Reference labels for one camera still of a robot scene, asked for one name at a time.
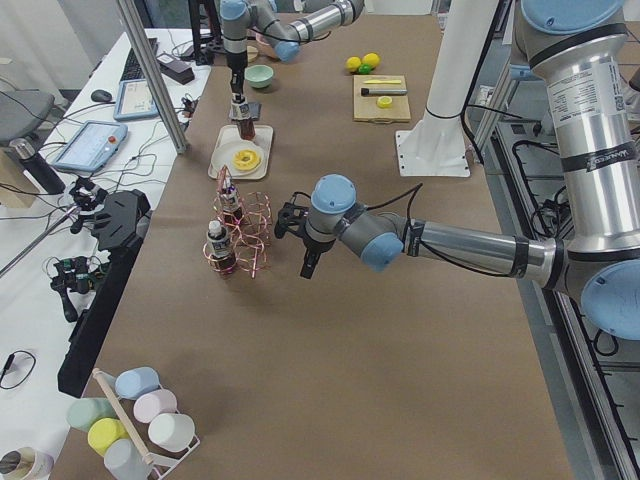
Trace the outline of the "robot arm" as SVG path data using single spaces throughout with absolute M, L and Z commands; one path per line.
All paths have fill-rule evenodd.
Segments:
M 249 31 L 264 36 L 277 57 L 289 62 L 302 45 L 354 23 L 363 9 L 362 1 L 330 1 L 320 9 L 286 23 L 278 17 L 273 1 L 222 1 L 219 16 L 227 65 L 231 70 L 232 102 L 239 105 L 245 101 Z
M 300 235 L 310 277 L 322 253 L 344 243 L 371 269 L 397 256 L 439 258 L 524 278 L 568 295 L 613 336 L 639 336 L 639 154 L 631 137 L 616 57 L 626 40 L 619 1 L 524 1 L 514 44 L 543 79 L 574 234 L 536 241 L 410 216 L 372 213 L 353 183 L 316 184 Z

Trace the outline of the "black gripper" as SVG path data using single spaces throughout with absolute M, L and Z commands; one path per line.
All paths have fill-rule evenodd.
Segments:
M 305 236 L 303 238 L 303 243 L 306 251 L 303 258 L 300 276 L 303 278 L 311 278 L 321 258 L 321 254 L 328 252 L 333 247 L 334 237 L 330 236 L 328 238 L 317 240 L 312 237 Z
M 234 103 L 245 102 L 244 71 L 247 68 L 247 50 L 239 53 L 227 52 L 227 65 L 232 71 L 230 87 Z

